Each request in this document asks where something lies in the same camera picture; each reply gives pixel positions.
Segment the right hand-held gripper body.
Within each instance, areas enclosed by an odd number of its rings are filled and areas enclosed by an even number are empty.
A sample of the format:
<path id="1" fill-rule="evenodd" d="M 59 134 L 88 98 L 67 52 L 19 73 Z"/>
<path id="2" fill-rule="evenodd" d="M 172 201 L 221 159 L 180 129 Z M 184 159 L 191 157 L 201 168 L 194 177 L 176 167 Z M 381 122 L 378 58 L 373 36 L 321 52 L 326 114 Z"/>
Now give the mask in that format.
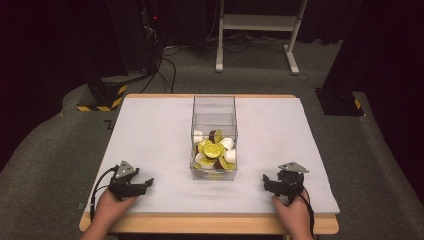
<path id="1" fill-rule="evenodd" d="M 304 174 L 308 170 L 296 162 L 289 162 L 279 165 L 280 171 L 277 173 L 278 179 L 283 185 L 283 195 L 288 198 L 291 204 L 295 197 L 304 190 Z"/>

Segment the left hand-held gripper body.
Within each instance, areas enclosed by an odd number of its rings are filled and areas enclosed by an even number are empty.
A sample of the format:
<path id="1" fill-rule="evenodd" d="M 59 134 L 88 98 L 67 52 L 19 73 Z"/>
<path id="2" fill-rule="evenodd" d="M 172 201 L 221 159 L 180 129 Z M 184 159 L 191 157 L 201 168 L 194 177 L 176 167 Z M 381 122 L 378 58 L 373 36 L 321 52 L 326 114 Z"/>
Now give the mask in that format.
<path id="1" fill-rule="evenodd" d="M 129 189 L 133 186 L 131 181 L 139 173 L 139 169 L 126 161 L 122 161 L 111 177 L 108 190 L 120 201 L 129 198 Z"/>

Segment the person's right hand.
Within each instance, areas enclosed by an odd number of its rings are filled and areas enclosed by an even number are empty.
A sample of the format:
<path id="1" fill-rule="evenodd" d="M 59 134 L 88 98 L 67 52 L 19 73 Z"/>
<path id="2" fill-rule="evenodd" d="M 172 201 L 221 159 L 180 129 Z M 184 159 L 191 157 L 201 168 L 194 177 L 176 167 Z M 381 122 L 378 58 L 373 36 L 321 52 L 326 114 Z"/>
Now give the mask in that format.
<path id="1" fill-rule="evenodd" d="M 277 196 L 272 197 L 272 202 L 280 222 L 289 234 L 300 231 L 308 231 L 311 234 L 311 220 L 308 211 L 309 196 L 306 191 L 303 191 L 289 205 L 284 205 Z"/>

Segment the person's left hand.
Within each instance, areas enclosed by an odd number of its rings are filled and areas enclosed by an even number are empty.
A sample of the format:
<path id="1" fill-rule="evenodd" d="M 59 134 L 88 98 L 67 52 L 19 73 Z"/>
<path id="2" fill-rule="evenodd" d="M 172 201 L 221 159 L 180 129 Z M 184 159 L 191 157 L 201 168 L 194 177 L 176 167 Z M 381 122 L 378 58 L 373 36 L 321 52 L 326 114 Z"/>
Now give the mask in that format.
<path id="1" fill-rule="evenodd" d="M 137 197 L 117 200 L 115 196 L 106 189 L 98 201 L 95 215 L 89 229 L 94 229 L 96 232 L 107 232 L 136 201 Z"/>

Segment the white table mat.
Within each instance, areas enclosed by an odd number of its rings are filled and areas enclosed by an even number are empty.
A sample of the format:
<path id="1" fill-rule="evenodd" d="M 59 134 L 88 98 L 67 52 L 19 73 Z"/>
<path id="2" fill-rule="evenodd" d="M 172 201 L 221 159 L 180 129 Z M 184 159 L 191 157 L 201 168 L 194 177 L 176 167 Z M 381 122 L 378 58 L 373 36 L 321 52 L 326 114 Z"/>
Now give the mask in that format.
<path id="1" fill-rule="evenodd" d="M 262 178 L 275 178 L 281 164 L 305 167 L 304 185 L 318 214 L 336 214 L 326 170 L 297 98 L 241 97 L 236 101 L 238 169 L 232 181 L 192 177 L 190 97 L 125 98 L 97 179 L 126 161 L 139 168 L 137 183 L 154 181 L 132 207 L 134 213 L 267 214 L 271 195 Z"/>

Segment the pile of coffee capsules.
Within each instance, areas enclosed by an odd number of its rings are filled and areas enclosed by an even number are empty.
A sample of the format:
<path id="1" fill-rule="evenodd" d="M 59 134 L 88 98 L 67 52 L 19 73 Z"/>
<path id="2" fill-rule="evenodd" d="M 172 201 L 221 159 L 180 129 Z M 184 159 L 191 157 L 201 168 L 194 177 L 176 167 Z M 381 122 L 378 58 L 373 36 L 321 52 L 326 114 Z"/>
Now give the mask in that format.
<path id="1" fill-rule="evenodd" d="M 194 130 L 190 168 L 200 173 L 223 173 L 236 170 L 236 137 L 225 134 L 222 129 L 212 129 L 208 134 L 201 130 Z"/>

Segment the wooden table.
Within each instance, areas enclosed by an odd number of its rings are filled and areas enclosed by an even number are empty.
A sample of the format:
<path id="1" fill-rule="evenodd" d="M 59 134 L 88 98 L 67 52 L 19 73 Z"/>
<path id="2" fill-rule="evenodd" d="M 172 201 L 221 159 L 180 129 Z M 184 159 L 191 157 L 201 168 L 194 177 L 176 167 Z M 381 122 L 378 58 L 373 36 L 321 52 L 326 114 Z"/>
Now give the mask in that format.
<path id="1" fill-rule="evenodd" d="M 193 100 L 190 94 L 129 94 L 125 98 L 129 96 L 177 96 L 190 97 Z M 241 97 L 296 98 L 290 95 L 239 95 L 235 99 L 235 105 L 237 99 Z M 272 208 L 272 212 L 267 214 L 134 213 L 131 208 L 110 230 L 113 233 L 282 234 L 285 230 L 276 216 L 273 205 Z M 315 233 L 319 235 L 337 233 L 339 230 L 337 214 L 315 212 Z"/>

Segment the black yellow striped stand base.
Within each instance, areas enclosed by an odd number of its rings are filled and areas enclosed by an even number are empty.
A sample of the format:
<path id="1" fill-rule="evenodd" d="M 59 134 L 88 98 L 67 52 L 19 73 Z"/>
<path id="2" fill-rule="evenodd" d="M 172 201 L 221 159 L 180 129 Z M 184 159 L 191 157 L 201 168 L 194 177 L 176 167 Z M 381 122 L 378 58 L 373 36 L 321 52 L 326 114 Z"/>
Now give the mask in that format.
<path id="1" fill-rule="evenodd" d="M 122 102 L 126 88 L 126 84 L 109 83 L 101 79 L 89 82 L 77 103 L 77 109 L 82 112 L 114 111 Z"/>

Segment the clear plastic box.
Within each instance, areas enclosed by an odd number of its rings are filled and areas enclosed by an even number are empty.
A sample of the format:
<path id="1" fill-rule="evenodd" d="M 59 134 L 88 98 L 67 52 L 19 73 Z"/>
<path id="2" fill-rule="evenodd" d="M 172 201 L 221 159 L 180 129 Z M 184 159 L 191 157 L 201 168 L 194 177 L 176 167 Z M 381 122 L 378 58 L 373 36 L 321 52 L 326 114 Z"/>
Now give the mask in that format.
<path id="1" fill-rule="evenodd" d="M 236 150 L 238 140 L 237 115 L 235 97 L 233 95 L 195 95 L 193 99 L 192 124 L 191 124 L 191 147 L 192 132 L 201 130 L 208 134 L 212 129 L 222 129 L 225 134 L 236 137 Z M 233 181 L 237 169 L 223 173 L 200 173 L 191 170 L 195 180 L 210 181 Z"/>

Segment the black computer tower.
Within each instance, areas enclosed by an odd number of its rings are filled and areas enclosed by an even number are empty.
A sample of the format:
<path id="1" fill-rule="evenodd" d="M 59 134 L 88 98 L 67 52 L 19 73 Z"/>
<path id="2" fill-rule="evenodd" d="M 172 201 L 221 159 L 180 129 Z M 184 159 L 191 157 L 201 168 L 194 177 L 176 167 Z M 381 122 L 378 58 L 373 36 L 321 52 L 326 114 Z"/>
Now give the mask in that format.
<path id="1" fill-rule="evenodd" d="M 107 0 L 128 72 L 149 74 L 163 46 L 159 0 Z"/>

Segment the white metal stand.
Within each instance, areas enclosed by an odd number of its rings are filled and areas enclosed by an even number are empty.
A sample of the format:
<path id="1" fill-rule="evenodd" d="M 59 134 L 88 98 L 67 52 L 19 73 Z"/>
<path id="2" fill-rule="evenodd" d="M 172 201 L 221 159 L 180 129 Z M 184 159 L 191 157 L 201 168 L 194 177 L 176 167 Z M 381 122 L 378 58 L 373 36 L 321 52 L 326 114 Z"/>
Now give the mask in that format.
<path id="1" fill-rule="evenodd" d="M 246 14 L 227 14 L 224 7 L 225 0 L 219 3 L 219 28 L 218 28 L 218 45 L 216 54 L 215 70 L 222 72 L 224 69 L 224 48 L 223 38 L 225 30 L 248 30 L 248 31 L 273 31 L 273 32 L 290 32 L 290 40 L 287 45 L 283 46 L 285 56 L 288 61 L 289 68 L 293 75 L 299 75 L 300 70 L 296 63 L 293 48 L 298 36 L 298 32 L 303 20 L 304 12 L 307 7 L 308 0 L 301 0 L 299 10 L 293 16 L 278 15 L 246 15 Z"/>

